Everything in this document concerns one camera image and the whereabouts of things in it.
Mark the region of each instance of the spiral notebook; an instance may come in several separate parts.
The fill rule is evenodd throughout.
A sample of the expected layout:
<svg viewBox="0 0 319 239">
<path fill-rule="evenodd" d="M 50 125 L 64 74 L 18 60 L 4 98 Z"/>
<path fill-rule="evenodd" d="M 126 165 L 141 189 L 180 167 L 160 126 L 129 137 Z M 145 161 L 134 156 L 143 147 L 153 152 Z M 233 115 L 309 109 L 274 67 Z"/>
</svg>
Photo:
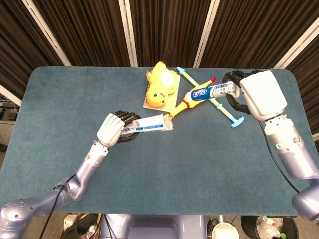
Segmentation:
<svg viewBox="0 0 319 239">
<path fill-rule="evenodd" d="M 165 111 L 165 112 L 171 112 L 172 110 L 175 109 L 176 107 L 176 101 L 177 101 L 177 94 L 178 94 L 178 88 L 179 88 L 179 81 L 180 81 L 180 77 L 179 79 L 176 81 L 176 91 L 173 94 L 170 94 L 166 100 L 166 103 L 161 106 L 161 107 L 152 107 L 149 105 L 147 99 L 146 99 L 146 94 L 150 88 L 150 83 L 148 84 L 147 88 L 146 88 L 146 93 L 145 93 L 145 98 L 144 98 L 144 103 L 143 103 L 143 107 L 147 108 L 147 109 L 153 109 L 153 110 L 158 110 L 158 111 Z"/>
</svg>

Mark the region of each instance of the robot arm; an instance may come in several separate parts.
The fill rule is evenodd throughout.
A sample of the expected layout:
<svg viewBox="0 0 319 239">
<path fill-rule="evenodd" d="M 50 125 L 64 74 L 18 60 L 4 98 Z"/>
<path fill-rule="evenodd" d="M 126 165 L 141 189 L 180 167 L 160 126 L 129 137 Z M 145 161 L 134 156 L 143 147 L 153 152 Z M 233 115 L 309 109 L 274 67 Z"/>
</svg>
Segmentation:
<svg viewBox="0 0 319 239">
<path fill-rule="evenodd" d="M 21 199 L 7 203 L 0 212 L 0 239 L 22 238 L 28 222 L 33 216 L 49 214 L 56 200 L 55 210 L 66 204 L 67 197 L 74 201 L 81 200 L 88 188 L 92 176 L 108 153 L 108 148 L 122 141 L 130 141 L 136 135 L 122 138 L 122 129 L 140 117 L 134 113 L 118 111 L 109 114 L 100 127 L 98 140 L 85 156 L 76 175 L 62 181 L 51 192 L 40 197 Z"/>
<path fill-rule="evenodd" d="M 240 105 L 235 101 L 239 97 L 239 91 L 244 95 L 247 105 Z M 295 195 L 292 204 L 300 216 L 319 226 L 319 168 L 294 123 L 283 114 L 287 101 L 275 76 L 271 71 L 254 70 L 250 74 L 234 70 L 225 75 L 223 84 L 191 93 L 195 101 L 224 95 L 235 110 L 251 114 L 255 119 L 265 122 L 265 134 L 275 147 L 289 176 L 309 181 L 310 186 Z"/>
</svg>

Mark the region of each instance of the tabletop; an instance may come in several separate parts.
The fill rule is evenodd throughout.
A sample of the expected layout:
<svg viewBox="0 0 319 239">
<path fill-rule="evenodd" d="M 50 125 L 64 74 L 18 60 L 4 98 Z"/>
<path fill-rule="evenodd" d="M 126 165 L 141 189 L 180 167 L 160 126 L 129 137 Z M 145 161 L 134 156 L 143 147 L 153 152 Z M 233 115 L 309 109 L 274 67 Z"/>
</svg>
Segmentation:
<svg viewBox="0 0 319 239">
<path fill-rule="evenodd" d="M 151 68 L 40 67 L 30 76 L 0 171 L 0 206 L 41 195 L 80 166 L 106 115 L 118 110 L 141 117 L 161 112 L 142 107 Z M 186 68 L 198 83 L 221 83 L 232 69 Z M 288 70 L 272 70 L 293 120 L 316 162 L 298 85 Z M 192 88 L 181 77 L 177 103 Z M 81 202 L 63 212 L 296 215 L 294 190 L 274 165 L 252 116 L 234 111 L 231 121 L 209 102 L 184 110 L 172 131 L 141 133 L 110 150 Z M 305 182 L 292 180 L 299 188 Z"/>
</svg>

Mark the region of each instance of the yellow duck toy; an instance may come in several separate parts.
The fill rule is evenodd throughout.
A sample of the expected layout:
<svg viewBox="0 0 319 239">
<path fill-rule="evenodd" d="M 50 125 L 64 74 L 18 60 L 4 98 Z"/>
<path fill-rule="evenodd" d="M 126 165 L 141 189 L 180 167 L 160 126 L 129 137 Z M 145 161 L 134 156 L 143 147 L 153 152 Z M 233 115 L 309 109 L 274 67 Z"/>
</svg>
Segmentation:
<svg viewBox="0 0 319 239">
<path fill-rule="evenodd" d="M 180 75 L 169 70 L 162 61 L 157 62 L 152 72 L 147 71 L 146 77 L 150 83 L 147 92 L 147 102 L 152 107 L 161 107 L 165 104 L 168 95 L 173 94 L 176 90 L 176 81 Z"/>
<path fill-rule="evenodd" d="M 191 99 L 190 93 L 192 91 L 200 89 L 200 88 L 206 88 L 212 82 L 213 82 L 212 80 L 209 80 L 206 83 L 204 83 L 200 86 L 196 86 L 193 89 L 191 89 L 189 92 L 186 93 L 182 102 L 173 111 L 166 114 L 164 117 L 170 117 L 171 119 L 173 119 L 178 113 L 182 112 L 183 110 L 185 110 L 187 108 L 194 108 L 196 105 L 204 102 L 204 100 L 203 101 L 193 101 Z"/>
</svg>

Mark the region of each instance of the white toothpaste tube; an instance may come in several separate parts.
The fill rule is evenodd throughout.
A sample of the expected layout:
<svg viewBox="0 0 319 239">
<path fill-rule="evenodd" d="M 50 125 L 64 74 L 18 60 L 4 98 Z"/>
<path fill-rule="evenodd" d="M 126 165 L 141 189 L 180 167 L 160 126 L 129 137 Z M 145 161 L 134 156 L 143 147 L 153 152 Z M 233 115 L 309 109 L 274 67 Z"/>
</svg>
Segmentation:
<svg viewBox="0 0 319 239">
<path fill-rule="evenodd" d="M 122 135 L 135 132 L 167 131 L 172 129 L 173 123 L 171 118 L 164 117 L 162 114 L 134 120 L 122 130 Z"/>
</svg>

